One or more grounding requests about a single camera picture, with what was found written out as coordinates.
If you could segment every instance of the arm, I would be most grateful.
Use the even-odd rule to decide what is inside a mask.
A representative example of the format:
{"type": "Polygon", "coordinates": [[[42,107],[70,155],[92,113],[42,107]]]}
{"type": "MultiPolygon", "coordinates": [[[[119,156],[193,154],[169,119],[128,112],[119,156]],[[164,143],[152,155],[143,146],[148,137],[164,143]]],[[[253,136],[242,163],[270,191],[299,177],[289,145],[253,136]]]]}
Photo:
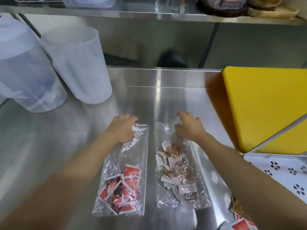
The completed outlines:
{"type": "Polygon", "coordinates": [[[134,136],[132,126],[136,120],[129,114],[115,116],[91,145],[73,156],[58,173],[36,188],[0,224],[0,230],[65,229],[78,198],[93,181],[111,148],[134,136]]]}
{"type": "Polygon", "coordinates": [[[197,143],[259,229],[306,229],[307,205],[284,186],[219,143],[201,119],[178,112],[176,131],[197,143]]]}

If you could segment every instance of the stainless steel shelf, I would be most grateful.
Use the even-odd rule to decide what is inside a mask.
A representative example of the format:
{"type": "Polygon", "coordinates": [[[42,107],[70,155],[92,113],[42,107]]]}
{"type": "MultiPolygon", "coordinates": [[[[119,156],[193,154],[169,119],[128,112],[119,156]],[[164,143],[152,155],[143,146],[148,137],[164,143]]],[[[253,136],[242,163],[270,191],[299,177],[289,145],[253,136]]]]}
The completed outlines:
{"type": "Polygon", "coordinates": [[[180,5],[181,0],[118,0],[109,9],[94,8],[66,8],[63,3],[33,4],[33,3],[5,3],[0,2],[0,13],[69,15],[110,18],[160,19],[192,22],[220,22],[220,23],[257,23],[300,25],[306,23],[304,19],[266,19],[248,16],[223,18],[206,15],[195,7],[195,0],[187,0],[180,5]]]}

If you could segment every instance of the hand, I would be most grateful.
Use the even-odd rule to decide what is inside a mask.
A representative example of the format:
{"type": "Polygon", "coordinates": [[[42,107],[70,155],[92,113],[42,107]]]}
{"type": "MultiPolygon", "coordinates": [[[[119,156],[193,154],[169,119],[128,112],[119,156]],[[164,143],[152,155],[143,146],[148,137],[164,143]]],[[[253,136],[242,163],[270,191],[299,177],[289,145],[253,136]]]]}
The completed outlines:
{"type": "Polygon", "coordinates": [[[195,118],[191,113],[179,111],[177,115],[182,125],[176,124],[176,132],[184,138],[198,143],[202,136],[207,135],[200,117],[195,118]]]}
{"type": "Polygon", "coordinates": [[[114,139],[116,143],[124,143],[134,137],[135,132],[132,130],[132,126],[136,120],[137,117],[129,114],[115,116],[104,133],[114,139]]]}

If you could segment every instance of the yellow cutting board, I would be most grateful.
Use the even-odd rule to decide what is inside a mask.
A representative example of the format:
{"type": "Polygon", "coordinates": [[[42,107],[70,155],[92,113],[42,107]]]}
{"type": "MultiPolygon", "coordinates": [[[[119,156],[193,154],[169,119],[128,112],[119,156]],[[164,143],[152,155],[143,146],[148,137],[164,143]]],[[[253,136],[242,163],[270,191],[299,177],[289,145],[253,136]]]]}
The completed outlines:
{"type": "MultiPolygon", "coordinates": [[[[307,113],[307,69],[226,67],[223,71],[240,147],[248,152],[307,113]]],[[[307,120],[257,152],[307,151],[307,120]]]]}

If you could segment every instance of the clear plastic bag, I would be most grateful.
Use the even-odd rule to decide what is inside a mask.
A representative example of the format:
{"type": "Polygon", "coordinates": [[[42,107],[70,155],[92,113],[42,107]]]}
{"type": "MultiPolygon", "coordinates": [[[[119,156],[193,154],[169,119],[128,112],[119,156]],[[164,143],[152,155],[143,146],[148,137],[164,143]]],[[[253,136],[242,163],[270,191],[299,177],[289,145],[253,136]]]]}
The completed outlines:
{"type": "Polygon", "coordinates": [[[192,142],[177,135],[180,121],[156,123],[158,208],[204,209],[211,206],[192,142]]]}
{"type": "Polygon", "coordinates": [[[134,124],[134,138],[115,146],[103,164],[92,214],[144,215],[148,126],[134,124]]]}

